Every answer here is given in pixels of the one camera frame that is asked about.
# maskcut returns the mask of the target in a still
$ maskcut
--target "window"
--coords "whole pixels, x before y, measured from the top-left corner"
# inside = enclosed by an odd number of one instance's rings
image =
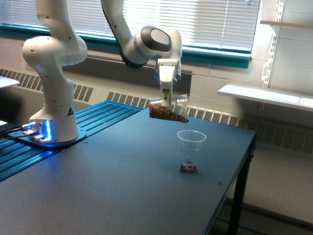
[[[143,26],[176,28],[183,45],[251,52],[260,0],[125,0],[133,34]],[[113,37],[100,0],[68,0],[78,32]],[[35,0],[0,0],[0,23],[44,27]]]

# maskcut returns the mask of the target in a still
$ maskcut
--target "table leg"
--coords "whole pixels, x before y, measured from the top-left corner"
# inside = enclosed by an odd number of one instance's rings
[[[241,208],[243,205],[244,195],[245,195],[245,190],[246,190],[246,181],[248,178],[249,166],[250,166],[250,162],[252,158],[252,152],[253,152],[253,146],[251,145],[246,161],[237,176],[234,199],[232,203],[230,220],[229,220],[229,225],[228,225],[228,235],[237,234]]]

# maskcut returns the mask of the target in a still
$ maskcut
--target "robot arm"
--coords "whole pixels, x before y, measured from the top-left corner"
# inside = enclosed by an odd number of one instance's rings
[[[32,138],[43,143],[70,141],[78,136],[73,83],[62,66],[83,61],[87,46],[71,25],[67,0],[36,0],[36,9],[51,36],[29,39],[23,46],[23,56],[39,74],[44,88],[44,107],[30,118],[37,128],[26,134],[40,131]]]
[[[124,0],[101,0],[104,15],[119,44],[125,64],[132,68],[156,59],[156,78],[160,80],[162,106],[171,107],[173,81],[180,79],[181,36],[177,30],[143,27],[132,36],[123,15]]]

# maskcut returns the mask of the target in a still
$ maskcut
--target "wall shelf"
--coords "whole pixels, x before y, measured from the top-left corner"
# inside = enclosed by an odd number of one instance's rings
[[[236,83],[227,84],[218,93],[241,99],[313,111],[313,95]]]
[[[293,23],[292,24],[292,23],[275,22],[275,21],[260,21],[260,24],[268,24],[270,26],[282,26],[282,27],[313,29],[313,25],[297,24],[297,23]]]
[[[18,84],[19,82],[17,80],[0,76],[0,88],[10,87]]]

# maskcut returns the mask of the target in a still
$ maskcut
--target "nuts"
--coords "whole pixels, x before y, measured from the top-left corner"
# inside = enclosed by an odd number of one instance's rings
[[[194,164],[193,162],[186,162],[186,163],[181,163],[180,164],[180,170],[183,172],[196,172],[197,171],[197,165]]]
[[[161,105],[158,106],[157,104],[150,104],[149,114],[151,118],[188,122],[186,117],[173,112],[168,107],[164,107]]]

